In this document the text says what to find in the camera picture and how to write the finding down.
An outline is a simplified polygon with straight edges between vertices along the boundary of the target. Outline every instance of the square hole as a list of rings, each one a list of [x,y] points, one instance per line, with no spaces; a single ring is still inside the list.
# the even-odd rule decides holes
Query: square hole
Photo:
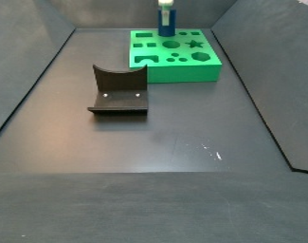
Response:
[[[134,44],[134,47],[143,47],[143,44]]]
[[[157,47],[158,44],[157,44],[157,43],[147,43],[147,46],[149,46],[149,47]]]

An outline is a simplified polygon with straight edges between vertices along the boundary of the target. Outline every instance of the gray wall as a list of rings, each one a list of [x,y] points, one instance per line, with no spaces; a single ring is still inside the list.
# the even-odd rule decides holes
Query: gray wall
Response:
[[[78,28],[155,28],[158,0],[49,0]],[[210,28],[237,0],[175,0],[179,28]]]
[[[0,127],[73,30],[49,2],[0,1]]]
[[[308,170],[308,6],[239,0],[214,32],[290,163]]]

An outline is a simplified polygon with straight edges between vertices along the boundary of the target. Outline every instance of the black plastic bracket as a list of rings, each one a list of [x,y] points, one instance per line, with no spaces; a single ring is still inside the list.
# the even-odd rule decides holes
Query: black plastic bracket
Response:
[[[149,110],[147,66],[131,72],[113,72],[93,66],[98,97],[93,113],[142,112]]]

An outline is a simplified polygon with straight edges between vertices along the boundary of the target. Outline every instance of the green foam block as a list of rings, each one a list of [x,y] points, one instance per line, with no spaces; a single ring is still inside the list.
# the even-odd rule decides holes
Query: green foam block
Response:
[[[149,65],[150,83],[211,82],[222,62],[199,29],[178,29],[173,37],[158,30],[133,30],[130,68]]]

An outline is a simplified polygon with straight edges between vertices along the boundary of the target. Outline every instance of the blue block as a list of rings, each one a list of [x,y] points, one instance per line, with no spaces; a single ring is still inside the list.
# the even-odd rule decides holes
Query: blue block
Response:
[[[159,9],[159,35],[165,37],[174,36],[175,28],[177,28],[177,9],[173,9],[170,11],[169,26],[163,26],[162,10]]]

